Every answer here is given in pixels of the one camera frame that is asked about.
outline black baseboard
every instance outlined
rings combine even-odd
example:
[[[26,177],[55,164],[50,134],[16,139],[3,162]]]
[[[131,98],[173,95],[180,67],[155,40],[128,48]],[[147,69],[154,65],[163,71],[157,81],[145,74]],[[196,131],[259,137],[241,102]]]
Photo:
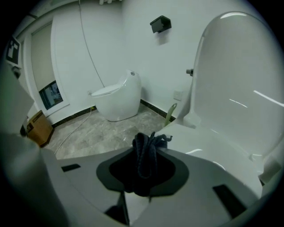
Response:
[[[159,108],[153,106],[152,104],[150,104],[150,103],[148,103],[148,102],[146,102],[146,101],[144,101],[142,99],[140,100],[140,103],[142,103],[143,105],[147,106],[149,109],[153,110],[157,114],[161,115],[163,118],[166,118],[166,116],[167,116],[166,112],[160,110]],[[176,119],[175,117],[171,116],[170,117],[170,122],[174,121],[175,119]]]
[[[140,100],[140,103],[143,104],[144,106],[147,106],[149,109],[153,110],[157,114],[161,115],[163,118],[166,118],[166,116],[167,116],[166,112],[160,110],[159,108],[153,106],[152,104],[150,104],[150,103],[148,103],[148,102],[146,102],[146,101],[144,101],[142,99]],[[96,109],[97,108],[95,106],[92,107],[92,111],[94,111]],[[69,117],[67,117],[65,119],[62,119],[61,121],[59,121],[59,122],[57,122],[55,124],[53,124],[52,127],[56,128],[57,126],[66,123],[67,121],[70,121],[70,120],[72,120],[72,119],[74,119],[76,117],[79,117],[79,116],[81,116],[83,114],[86,114],[86,113],[89,113],[89,112],[90,112],[90,108],[87,108],[85,110],[79,111],[79,112],[77,112],[77,113],[75,113],[75,114],[73,114],[73,115],[71,115],[71,116],[69,116]],[[175,120],[175,117],[171,116],[170,122],[172,122],[173,120]]]
[[[94,111],[94,110],[96,110],[96,109],[97,109],[97,108],[96,108],[95,106],[92,106],[92,109],[91,109],[91,110]],[[69,116],[69,117],[67,117],[67,118],[64,118],[64,119],[62,119],[61,121],[59,121],[59,122],[53,124],[52,127],[53,127],[53,128],[56,128],[57,126],[66,123],[67,121],[70,121],[70,120],[72,120],[72,119],[74,119],[74,118],[76,118],[76,117],[79,117],[79,116],[81,116],[81,115],[83,115],[83,114],[86,114],[86,113],[89,113],[89,112],[90,112],[90,108],[87,108],[87,109],[84,109],[84,110],[82,110],[82,111],[79,111],[79,112],[77,112],[77,113],[75,113],[75,114],[73,114],[73,115],[71,115],[71,116]]]

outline toilet lid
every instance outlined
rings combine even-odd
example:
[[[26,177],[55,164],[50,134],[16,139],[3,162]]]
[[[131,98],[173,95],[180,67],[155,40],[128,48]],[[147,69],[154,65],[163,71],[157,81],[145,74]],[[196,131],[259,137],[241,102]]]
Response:
[[[197,50],[188,122],[266,157],[284,136],[283,51],[263,22],[242,12],[213,19]]]
[[[114,85],[111,85],[111,86],[107,86],[107,87],[104,87],[96,92],[94,92],[92,94],[92,97],[99,97],[99,96],[103,96],[103,95],[106,95],[106,94],[110,94],[114,91],[116,91],[118,88],[120,88],[121,85],[119,84],[114,84]]]

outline toilet seat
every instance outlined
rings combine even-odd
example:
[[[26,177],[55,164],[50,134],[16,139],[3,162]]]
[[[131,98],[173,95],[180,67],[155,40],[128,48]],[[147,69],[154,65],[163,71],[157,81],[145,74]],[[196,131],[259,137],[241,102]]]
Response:
[[[168,142],[168,149],[215,163],[251,189],[258,198],[261,197],[262,185],[253,162],[237,145],[229,144],[216,132],[174,124],[163,128],[157,134],[173,136],[172,141]]]
[[[120,84],[114,84],[114,85],[111,85],[111,86],[107,86],[107,87],[104,87],[94,93],[92,93],[92,97],[99,97],[99,96],[103,96],[103,95],[106,95],[106,94],[110,94],[110,93],[113,93],[114,91],[116,91],[117,89],[119,89],[121,87]]]

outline black wall mount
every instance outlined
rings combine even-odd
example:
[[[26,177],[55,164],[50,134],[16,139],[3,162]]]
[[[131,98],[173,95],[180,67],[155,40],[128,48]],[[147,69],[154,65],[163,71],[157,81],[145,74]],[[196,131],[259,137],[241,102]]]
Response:
[[[161,33],[172,27],[170,19],[165,16],[159,16],[157,19],[153,20],[150,25],[152,26],[153,33]]]

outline marble floor tile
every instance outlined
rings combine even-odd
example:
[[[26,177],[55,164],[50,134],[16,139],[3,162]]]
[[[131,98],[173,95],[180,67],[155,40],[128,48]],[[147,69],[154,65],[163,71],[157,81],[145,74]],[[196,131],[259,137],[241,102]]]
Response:
[[[45,148],[55,152],[64,139],[88,116],[89,113],[86,113],[56,127],[49,144]],[[56,153],[56,158],[83,157],[130,147],[137,133],[142,132],[150,135],[153,131],[161,130],[164,123],[163,117],[142,104],[136,116],[123,121],[108,121],[95,110],[63,142]]]

